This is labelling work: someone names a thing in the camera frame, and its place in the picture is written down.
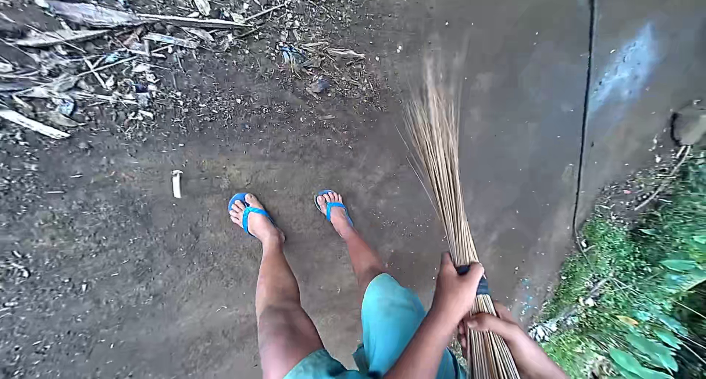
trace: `grass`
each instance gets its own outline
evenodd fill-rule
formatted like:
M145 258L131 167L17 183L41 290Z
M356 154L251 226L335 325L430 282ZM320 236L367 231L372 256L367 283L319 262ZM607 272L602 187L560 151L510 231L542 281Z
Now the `grass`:
M542 313L544 322L559 323L542 347L571 378L703 377L706 349L687 340L706 334L694 313L706 311L706 158L699 155L683 166L669 202L636 224L596 212L584 225L589 249L566 259Z

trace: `broom bristles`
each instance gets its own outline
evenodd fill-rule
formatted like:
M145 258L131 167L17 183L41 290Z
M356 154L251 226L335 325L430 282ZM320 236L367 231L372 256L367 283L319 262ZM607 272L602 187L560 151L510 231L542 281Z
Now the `broom bristles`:
M466 218L458 163L459 113L454 97L442 83L442 74L430 56L424 59L424 90L407 107L405 122L417 150L418 166L431 186L429 198L446 230L456 267L478 262ZM476 296L469 314L497 315L490 295ZM466 331L469 374L476 379L519 379L505 341L493 332Z

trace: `soil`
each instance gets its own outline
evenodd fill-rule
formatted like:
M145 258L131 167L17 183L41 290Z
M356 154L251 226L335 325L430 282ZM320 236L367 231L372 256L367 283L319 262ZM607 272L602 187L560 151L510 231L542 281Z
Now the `soil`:
M227 17L226 11L248 16L283 2L211 5ZM3 3L2 12L16 22L5 39L58 27L32 0ZM100 3L119 8L111 0ZM193 8L190 0L128 3L143 13L184 15ZM243 11L245 3L250 8ZM85 125L55 125L72 134L64 141L0 125L0 376L259 376L253 299L260 252L229 222L226 207L244 190L257 194L286 232L303 303L332 353L354 350L355 281L312 196L325 187L344 193L358 227L376 240L393 273L414 246L433 245L425 236L433 210L427 201L418 207L403 198L422 189L388 118L391 101L399 111L398 100L374 60L306 51L321 60L308 68L284 63L278 45L328 42L369 55L367 28L379 15L364 12L363 0L287 3L255 19L259 29L247 37L237 37L243 30L216 32L215 44L204 49L175 48L163 51L165 59L134 61L154 65L149 72L134 72L132 62L106 69L101 76L114 78L113 91L84 79L96 94L119 92L126 99L134 99L135 85L153 86L150 105L142 108L153 118L135 105L88 100L71 114ZM131 30L63 50L25 51L95 56L120 48ZM189 37L169 24L143 32ZM80 61L54 68L36 63L8 45L1 54L16 69L43 65L42 74L32 73L36 82L85 70ZM307 91L321 77L331 87ZM7 95L5 103L20 110ZM27 103L34 110L24 114L51 124L51 103ZM183 171L181 200L172 196L174 169ZM394 215L398 210L404 214ZM402 246L412 238L408 252ZM434 239L438 247L427 248L433 258L406 278L434 276L443 248L441 236Z

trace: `blue paint stain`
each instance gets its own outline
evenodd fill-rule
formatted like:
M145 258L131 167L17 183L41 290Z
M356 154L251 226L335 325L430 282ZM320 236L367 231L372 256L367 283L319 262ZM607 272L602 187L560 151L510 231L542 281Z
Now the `blue paint stain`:
M611 54L615 59L598 74L600 79L593 86L589 114L595 113L609 99L627 101L639 97L657 64L657 42L652 34L649 22L632 41Z

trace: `leg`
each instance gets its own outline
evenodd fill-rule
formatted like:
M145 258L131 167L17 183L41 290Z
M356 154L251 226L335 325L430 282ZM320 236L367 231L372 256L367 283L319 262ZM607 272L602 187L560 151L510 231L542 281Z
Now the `leg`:
M329 192L316 198L319 209L326 212L326 203L342 203L338 193ZM358 231L348 222L346 212L341 207L331 208L331 224L348 246L348 254L353 264L353 273L358 280L361 294L365 294L368 284L377 275L385 272L385 266L377 253L358 234Z
M245 196L252 207L263 208L252 194ZM245 205L236 201L231 220L242 226ZM323 348L318 331L302 308L299 286L282 251L285 237L266 217L248 215L248 228L263 244L263 258L255 291L258 345L265 379L283 378L311 352Z

